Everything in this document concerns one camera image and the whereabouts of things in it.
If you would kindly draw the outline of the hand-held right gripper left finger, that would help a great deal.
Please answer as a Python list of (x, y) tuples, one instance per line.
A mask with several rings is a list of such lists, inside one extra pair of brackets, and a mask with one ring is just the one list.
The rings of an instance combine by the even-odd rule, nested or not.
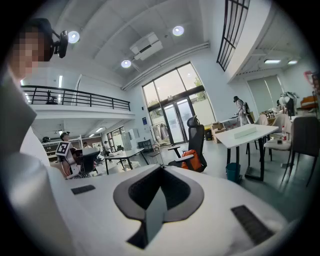
[[(89, 218), (103, 229), (106, 241), (125, 242), (140, 228), (141, 222), (127, 218), (114, 202), (114, 190), (123, 181), (139, 175), (150, 166), (143, 166), (128, 172), (101, 175), (90, 178), (71, 179), (66, 181), (69, 188), (74, 189), (92, 185), (95, 189), (75, 195), (80, 205), (89, 213)], [(162, 189), (153, 182), (148, 182), (151, 190), (145, 190), (138, 200), (150, 199), (145, 209), (143, 235), (151, 242), (162, 229)]]

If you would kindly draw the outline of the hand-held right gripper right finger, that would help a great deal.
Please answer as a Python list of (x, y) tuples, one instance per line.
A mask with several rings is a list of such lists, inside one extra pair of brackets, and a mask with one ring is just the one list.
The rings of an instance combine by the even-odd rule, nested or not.
[(201, 185), (204, 200), (187, 220), (164, 224), (161, 228), (163, 241), (248, 242), (248, 235), (231, 211), (242, 205), (274, 232), (288, 225), (271, 205), (232, 181), (177, 167), (173, 170)]

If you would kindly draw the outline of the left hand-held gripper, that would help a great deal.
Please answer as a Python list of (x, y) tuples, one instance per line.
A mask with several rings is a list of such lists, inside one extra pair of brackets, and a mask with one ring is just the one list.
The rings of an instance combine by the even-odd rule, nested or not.
[(79, 177), (81, 173), (95, 171), (95, 162), (99, 154), (99, 148), (75, 149), (68, 141), (61, 141), (55, 152), (66, 179), (73, 179)]

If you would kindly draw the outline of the orange fabric bag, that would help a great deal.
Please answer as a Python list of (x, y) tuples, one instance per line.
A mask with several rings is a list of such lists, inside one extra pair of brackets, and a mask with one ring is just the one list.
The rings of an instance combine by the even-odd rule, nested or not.
[(189, 156), (192, 156), (192, 158), (188, 158), (186, 161), (184, 161), (182, 164), (181, 164), (181, 168), (183, 169), (187, 169), (187, 170), (190, 170), (189, 166), (191, 166), (192, 170), (196, 171), (198, 170), (199, 168), (202, 167), (202, 164), (200, 162), (200, 159), (198, 157), (198, 154), (197, 152), (194, 150), (194, 149), (191, 149), (191, 150), (188, 150), (188, 151), (185, 151), (183, 152), (182, 154), (182, 157), (189, 157)]

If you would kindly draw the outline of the black mesh office chair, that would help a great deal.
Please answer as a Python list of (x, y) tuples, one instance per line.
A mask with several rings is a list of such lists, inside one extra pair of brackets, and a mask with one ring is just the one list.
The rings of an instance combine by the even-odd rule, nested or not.
[[(196, 115), (192, 116), (187, 120), (187, 127), (188, 127), (188, 150), (195, 150), (199, 160), (201, 162), (202, 167), (198, 170), (192, 170), (192, 167), (189, 166), (189, 170), (195, 171), (197, 173), (202, 173), (205, 168), (207, 167), (207, 162), (203, 155), (203, 146), (204, 146), (204, 138), (205, 138), (205, 127), (200, 124)], [(174, 150), (178, 159), (171, 161), (168, 163), (169, 166), (175, 166), (181, 168), (182, 163), (186, 162), (187, 159), (192, 158), (192, 156), (182, 157), (180, 156), (178, 149), (180, 146), (173, 146), (169, 148), (169, 151)]]

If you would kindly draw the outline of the teal waste bin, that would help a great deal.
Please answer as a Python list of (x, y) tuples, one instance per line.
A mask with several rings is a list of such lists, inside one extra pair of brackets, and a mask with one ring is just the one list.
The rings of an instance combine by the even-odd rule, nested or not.
[(231, 162), (226, 165), (226, 176), (229, 181), (239, 183), (242, 175), (240, 174), (241, 165), (236, 162)]

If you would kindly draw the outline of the white table with black legs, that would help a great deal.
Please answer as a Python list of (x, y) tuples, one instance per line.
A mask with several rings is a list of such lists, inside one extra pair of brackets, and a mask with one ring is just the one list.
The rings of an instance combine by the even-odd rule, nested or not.
[(140, 156), (143, 159), (143, 164), (141, 166), (149, 165), (149, 162), (144, 154), (143, 148), (136, 148), (131, 150), (120, 150), (114, 153), (110, 153), (109, 156), (106, 156), (104, 159), (106, 174), (110, 174), (110, 169), (112, 167), (109, 166), (109, 162), (115, 161), (116, 163), (120, 162), (120, 167), (115, 164), (116, 168), (120, 172), (126, 172), (128, 170), (133, 170), (137, 168), (137, 165), (134, 166), (132, 159), (136, 156)]

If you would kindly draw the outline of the black bench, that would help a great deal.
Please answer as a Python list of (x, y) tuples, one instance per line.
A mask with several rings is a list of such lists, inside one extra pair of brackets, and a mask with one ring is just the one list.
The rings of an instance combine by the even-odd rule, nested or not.
[(140, 141), (137, 144), (139, 149), (143, 149), (144, 153), (149, 153), (153, 151), (153, 145), (150, 139)]

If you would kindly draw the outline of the black mezzanine railing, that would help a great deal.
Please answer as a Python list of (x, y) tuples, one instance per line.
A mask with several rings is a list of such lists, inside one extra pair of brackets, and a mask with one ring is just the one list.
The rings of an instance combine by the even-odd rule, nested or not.
[(130, 111), (130, 102), (110, 96), (58, 87), (24, 85), (21, 87), (31, 105), (95, 107)]

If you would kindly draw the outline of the clothes rack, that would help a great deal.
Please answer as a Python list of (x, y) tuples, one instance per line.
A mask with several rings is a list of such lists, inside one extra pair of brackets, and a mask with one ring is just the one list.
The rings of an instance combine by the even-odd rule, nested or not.
[(154, 141), (161, 147), (170, 144), (170, 136), (166, 124), (161, 121), (150, 127), (153, 132)]

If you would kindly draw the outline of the white marble-look table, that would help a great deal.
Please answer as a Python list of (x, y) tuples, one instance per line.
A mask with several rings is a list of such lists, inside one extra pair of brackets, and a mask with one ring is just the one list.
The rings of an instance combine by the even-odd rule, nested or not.
[(251, 174), (251, 155), (250, 155), (250, 148), (248, 148), (248, 166), (244, 177), (250, 180), (255, 180), (259, 182), (264, 181), (264, 174), (265, 174), (265, 151), (264, 151), (264, 138), (267, 138), (268, 135), (275, 132), (278, 128), (269, 125), (260, 125), (260, 124), (246, 124), (249, 126), (255, 126), (257, 131), (255, 133), (249, 134), (244, 137), (240, 137), (238, 139), (234, 138), (234, 131), (236, 128), (227, 130), (220, 135), (219, 140), (221, 143), (227, 148), (227, 157), (226, 163), (231, 163), (231, 149), (235, 148), (235, 162), (240, 164), (240, 146), (250, 144), (253, 141), (258, 141), (259, 146), (259, 162), (260, 162), (260, 173), (259, 176)]

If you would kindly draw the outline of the person's white shirt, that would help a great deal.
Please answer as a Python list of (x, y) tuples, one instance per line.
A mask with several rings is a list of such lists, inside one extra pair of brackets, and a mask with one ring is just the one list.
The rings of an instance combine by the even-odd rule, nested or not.
[(43, 165), (50, 162), (31, 125), (36, 112), (28, 105), (21, 86), (7, 67), (0, 74), (0, 154), (21, 153), (37, 158)]

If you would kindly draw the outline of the pile of clothes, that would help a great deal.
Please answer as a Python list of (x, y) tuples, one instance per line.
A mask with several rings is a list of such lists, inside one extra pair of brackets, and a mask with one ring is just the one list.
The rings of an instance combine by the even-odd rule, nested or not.
[(282, 114), (287, 114), (289, 117), (297, 114), (297, 101), (300, 97), (295, 92), (283, 92), (277, 101), (279, 103), (279, 110)]

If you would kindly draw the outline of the white ceiling pipes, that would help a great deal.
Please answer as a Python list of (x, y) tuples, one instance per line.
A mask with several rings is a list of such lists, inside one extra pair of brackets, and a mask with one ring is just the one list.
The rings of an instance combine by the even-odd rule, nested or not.
[(196, 52), (199, 52), (208, 48), (210, 48), (210, 42), (206, 41), (204, 43), (189, 47), (176, 54), (173, 54), (170, 57), (167, 57), (161, 60), (160, 62), (156, 63), (155, 65), (151, 66), (150, 68), (146, 69), (145, 71), (137, 75), (135, 78), (130, 80), (126, 85), (124, 85), (121, 88), (121, 90), (126, 91), (127, 89), (134, 87), (136, 84), (140, 83), (144, 78), (158, 71), (160, 68), (170, 65), (171, 63), (174, 63), (175, 61), (178, 61), (186, 56), (192, 55)]

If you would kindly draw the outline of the white ceiling air conditioner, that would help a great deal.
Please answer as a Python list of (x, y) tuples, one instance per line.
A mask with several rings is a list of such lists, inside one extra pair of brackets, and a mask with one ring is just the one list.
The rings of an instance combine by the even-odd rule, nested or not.
[(141, 61), (144, 61), (162, 49), (162, 42), (154, 32), (142, 37), (130, 47), (130, 50), (134, 54), (133, 59)]

